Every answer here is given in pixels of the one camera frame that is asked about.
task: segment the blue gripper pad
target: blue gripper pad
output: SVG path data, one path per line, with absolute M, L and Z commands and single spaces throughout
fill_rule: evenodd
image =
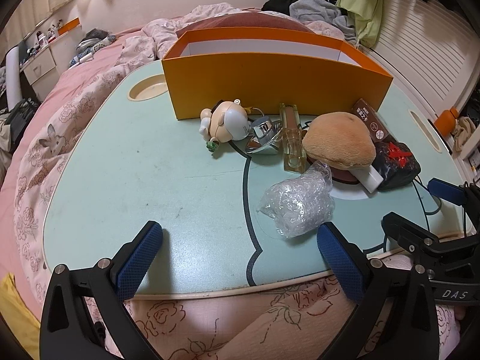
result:
M 346 297 L 360 304 L 365 295 L 363 275 L 341 242 L 326 224 L 318 228 L 317 246 L 330 269 L 337 277 Z
M 433 196 L 447 200 L 457 206 L 464 205 L 467 202 L 467 197 L 461 187 L 438 180 L 437 178 L 432 178 L 428 182 L 428 192 Z
M 155 223 L 140 241 L 129 259 L 123 264 L 117 276 L 116 294 L 118 299 L 131 299 L 137 292 L 150 264 L 162 246 L 162 226 Z

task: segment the orange bottle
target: orange bottle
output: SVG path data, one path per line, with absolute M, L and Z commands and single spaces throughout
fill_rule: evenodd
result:
M 434 125 L 442 137 L 447 138 L 448 134 L 450 134 L 455 128 L 457 119 L 458 111 L 455 109 L 455 107 L 452 107 L 443 111 L 438 119 L 435 120 Z

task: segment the louvered door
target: louvered door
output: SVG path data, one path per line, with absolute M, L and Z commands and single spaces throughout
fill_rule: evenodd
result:
M 436 0 L 384 0 L 373 51 L 423 96 L 436 114 L 466 102 L 479 75 L 480 39 Z

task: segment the open cardboard box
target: open cardboard box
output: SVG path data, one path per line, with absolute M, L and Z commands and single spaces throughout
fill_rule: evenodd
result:
M 393 79 L 342 40 L 278 28 L 187 31 L 162 64 L 178 120 L 234 99 L 266 114 L 349 112 L 360 98 L 378 110 Z

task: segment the yellow cloth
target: yellow cloth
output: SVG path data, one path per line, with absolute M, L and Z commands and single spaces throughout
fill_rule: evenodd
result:
M 11 273 L 0 282 L 0 313 L 28 354 L 34 360 L 40 360 L 40 322 L 20 298 Z
M 358 42 L 373 47 L 377 42 L 383 14 L 383 0 L 337 0 L 337 7 L 351 12 Z

